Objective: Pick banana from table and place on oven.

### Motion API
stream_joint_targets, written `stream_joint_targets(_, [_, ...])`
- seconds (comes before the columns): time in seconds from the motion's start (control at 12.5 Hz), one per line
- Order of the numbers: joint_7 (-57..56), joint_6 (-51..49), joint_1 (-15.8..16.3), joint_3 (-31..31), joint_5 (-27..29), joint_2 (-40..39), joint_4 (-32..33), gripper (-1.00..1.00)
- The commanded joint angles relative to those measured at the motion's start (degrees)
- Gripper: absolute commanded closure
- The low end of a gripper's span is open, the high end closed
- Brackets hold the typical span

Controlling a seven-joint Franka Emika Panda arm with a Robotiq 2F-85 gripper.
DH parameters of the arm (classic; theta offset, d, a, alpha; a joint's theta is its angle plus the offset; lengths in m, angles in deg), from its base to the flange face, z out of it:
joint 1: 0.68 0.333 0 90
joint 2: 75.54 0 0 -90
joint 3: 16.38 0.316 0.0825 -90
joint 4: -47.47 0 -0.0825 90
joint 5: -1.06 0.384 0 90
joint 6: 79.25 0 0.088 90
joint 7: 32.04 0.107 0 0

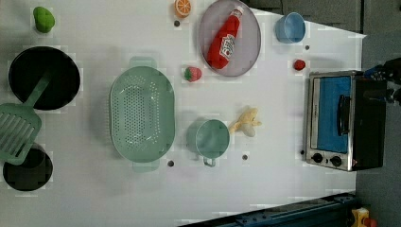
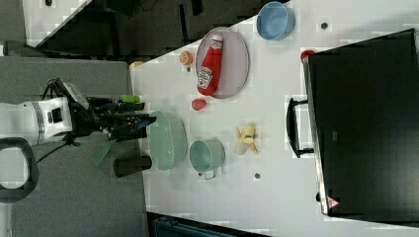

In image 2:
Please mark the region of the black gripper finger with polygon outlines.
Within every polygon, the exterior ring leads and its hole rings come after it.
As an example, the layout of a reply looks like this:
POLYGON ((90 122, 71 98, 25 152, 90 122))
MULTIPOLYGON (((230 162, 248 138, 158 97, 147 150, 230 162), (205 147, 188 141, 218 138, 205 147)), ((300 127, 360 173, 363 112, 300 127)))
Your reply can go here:
POLYGON ((131 129, 142 129, 156 122, 157 117, 136 115, 127 118, 127 124, 131 129))
POLYGON ((124 112, 135 112, 135 111, 143 111, 145 107, 144 103, 125 103, 123 104, 123 111, 124 112))

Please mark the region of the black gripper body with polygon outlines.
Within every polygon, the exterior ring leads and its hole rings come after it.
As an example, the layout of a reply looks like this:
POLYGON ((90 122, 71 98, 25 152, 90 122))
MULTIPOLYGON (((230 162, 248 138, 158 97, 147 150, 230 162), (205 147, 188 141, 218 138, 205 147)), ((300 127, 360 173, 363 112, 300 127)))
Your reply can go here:
POLYGON ((67 141, 89 136, 94 131, 110 130, 123 114, 132 110, 132 104, 113 101, 110 98, 87 97, 84 101, 68 96, 72 130, 67 133, 67 141))

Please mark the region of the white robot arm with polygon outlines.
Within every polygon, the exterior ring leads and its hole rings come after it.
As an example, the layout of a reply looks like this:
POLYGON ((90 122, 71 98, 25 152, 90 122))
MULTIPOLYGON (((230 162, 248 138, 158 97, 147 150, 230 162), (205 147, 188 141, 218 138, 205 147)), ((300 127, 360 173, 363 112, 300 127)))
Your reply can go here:
POLYGON ((108 140, 142 138, 156 117, 145 114, 143 103, 87 97, 1 105, 1 136, 23 138, 37 146, 57 141, 73 144, 79 137, 102 132, 108 140))

